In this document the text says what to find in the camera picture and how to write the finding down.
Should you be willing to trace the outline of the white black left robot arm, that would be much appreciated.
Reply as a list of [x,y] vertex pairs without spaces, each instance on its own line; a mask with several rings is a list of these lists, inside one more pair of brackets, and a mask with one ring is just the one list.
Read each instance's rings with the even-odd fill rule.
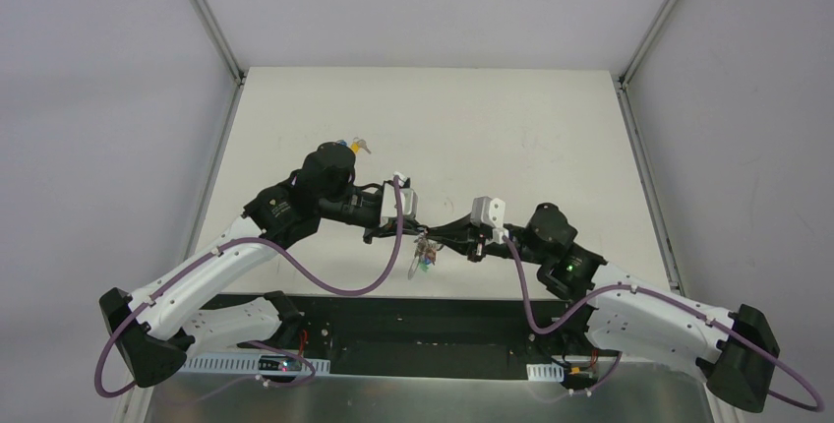
[[[206,307],[244,273],[277,256],[335,295],[362,296],[380,287],[392,272],[403,235],[416,224],[418,197],[400,173],[364,191],[354,183],[355,162],[355,152],[344,144],[320,145],[287,179],[263,189],[202,251],[132,292],[117,287],[105,292],[99,307],[108,340],[95,365],[96,392],[113,397],[134,387],[153,387],[205,351],[240,343],[259,347],[267,341],[276,348],[292,346],[300,336],[302,314],[281,291],[241,305]],[[371,284],[337,288],[289,254],[324,219],[360,226],[370,237],[393,236],[388,263]]]

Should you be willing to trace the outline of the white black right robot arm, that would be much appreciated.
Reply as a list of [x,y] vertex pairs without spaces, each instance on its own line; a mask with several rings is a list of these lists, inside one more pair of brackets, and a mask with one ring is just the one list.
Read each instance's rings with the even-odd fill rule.
[[512,259],[519,274],[526,263],[537,266],[538,280],[569,307],[542,326],[524,290],[528,325],[540,335],[559,331],[566,351],[593,346],[651,360],[696,378],[735,408],[763,411],[779,346],[762,312],[747,305],[731,311],[652,286],[577,244],[576,229],[554,204],[538,205],[523,226],[506,223],[504,212],[503,201],[481,197],[470,215],[421,231],[471,262]]

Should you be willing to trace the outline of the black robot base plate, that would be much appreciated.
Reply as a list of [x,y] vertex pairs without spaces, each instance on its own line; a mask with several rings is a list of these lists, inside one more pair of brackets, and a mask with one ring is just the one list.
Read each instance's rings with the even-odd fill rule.
[[300,349],[336,375],[522,380],[529,364],[593,351],[575,323],[546,335],[528,326],[519,300],[347,298],[289,295],[290,325],[268,337]]

